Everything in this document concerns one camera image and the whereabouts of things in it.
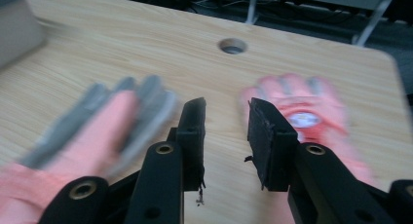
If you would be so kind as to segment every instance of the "hole in table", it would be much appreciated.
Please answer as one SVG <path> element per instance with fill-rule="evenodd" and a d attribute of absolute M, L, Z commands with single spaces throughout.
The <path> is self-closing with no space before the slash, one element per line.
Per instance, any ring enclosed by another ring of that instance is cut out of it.
<path fill-rule="evenodd" d="M 246 51 L 246 43 L 237 38 L 227 38 L 219 42 L 218 47 L 221 51 L 237 55 Z"/>

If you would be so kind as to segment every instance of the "wooden table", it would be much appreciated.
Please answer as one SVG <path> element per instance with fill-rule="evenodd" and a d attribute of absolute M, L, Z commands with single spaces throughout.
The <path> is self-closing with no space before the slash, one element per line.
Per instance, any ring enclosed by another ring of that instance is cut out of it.
<path fill-rule="evenodd" d="M 238 95 L 262 76 L 295 72 L 338 88 L 351 140 L 379 188 L 412 178 L 409 116 L 395 62 L 384 53 L 124 0 L 27 1 L 47 43 L 0 70 L 1 165 L 27 152 L 91 83 L 158 74 L 180 104 L 155 141 L 177 125 L 185 101 L 207 102 L 206 204 L 197 207 L 198 194 L 185 194 L 185 223 L 265 223 L 274 195 L 260 191 L 256 169 L 244 163 L 251 151 Z M 226 38 L 245 41 L 246 52 L 221 52 L 217 44 Z"/>

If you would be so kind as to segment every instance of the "glove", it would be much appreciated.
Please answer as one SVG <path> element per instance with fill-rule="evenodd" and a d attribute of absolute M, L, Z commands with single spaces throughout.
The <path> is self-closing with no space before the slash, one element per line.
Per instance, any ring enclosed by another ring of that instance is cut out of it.
<path fill-rule="evenodd" d="M 371 170 L 349 141 L 347 114 L 334 87 L 321 77 L 304 80 L 296 74 L 267 76 L 256 87 L 241 93 L 244 122 L 249 118 L 252 97 L 273 103 L 298 133 L 301 143 L 315 142 L 329 147 L 360 181 L 373 184 Z M 286 193 L 277 193 L 271 223 L 294 223 Z"/>
<path fill-rule="evenodd" d="M 165 91 L 157 76 L 145 79 L 139 89 L 133 78 L 121 81 L 111 93 L 101 84 L 91 86 L 33 151 L 1 170 L 0 223 L 37 223 L 68 182 L 116 175 L 111 169 L 121 171 L 129 165 L 122 160 L 130 163 L 141 152 L 168 119 L 175 101 L 175 94 Z M 142 139 L 137 129 L 150 135 Z"/>

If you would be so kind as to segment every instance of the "grommet hole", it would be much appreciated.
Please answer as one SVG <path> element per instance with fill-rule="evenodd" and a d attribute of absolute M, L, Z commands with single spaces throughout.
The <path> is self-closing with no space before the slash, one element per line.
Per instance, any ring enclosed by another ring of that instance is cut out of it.
<path fill-rule="evenodd" d="M 317 145 L 309 145 L 306 147 L 307 151 L 314 155 L 323 155 L 325 150 Z"/>
<path fill-rule="evenodd" d="M 90 196 L 96 191 L 96 183 L 89 180 L 79 183 L 70 190 L 69 197 L 73 200 L 81 200 Z"/>
<path fill-rule="evenodd" d="M 221 51 L 237 55 L 246 51 L 246 43 L 237 38 L 228 38 L 219 42 L 218 47 Z"/>
<path fill-rule="evenodd" d="M 168 154 L 173 151 L 173 147 L 170 145 L 160 145 L 156 148 L 158 154 Z"/>

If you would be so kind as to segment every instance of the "metal frame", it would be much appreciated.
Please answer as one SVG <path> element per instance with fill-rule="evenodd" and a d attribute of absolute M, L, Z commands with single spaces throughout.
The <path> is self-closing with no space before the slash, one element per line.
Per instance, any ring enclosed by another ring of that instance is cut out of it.
<path fill-rule="evenodd" d="M 247 24 L 255 24 L 258 20 L 258 15 L 255 14 L 257 0 L 249 0 L 249 7 L 248 7 L 248 15 L 246 17 Z M 348 1 L 349 6 L 363 8 L 360 6 L 359 3 L 352 5 L 351 1 Z M 383 13 L 391 4 L 392 0 L 379 0 L 377 3 L 373 3 L 372 5 L 375 6 L 372 9 L 367 7 L 365 9 L 373 10 L 373 15 L 371 16 L 368 24 L 364 27 L 364 29 L 359 33 L 353 36 L 352 44 L 355 46 L 363 47 L 367 39 L 370 37 L 372 31 L 376 27 L 377 23 L 379 22 L 380 18 L 383 16 Z"/>

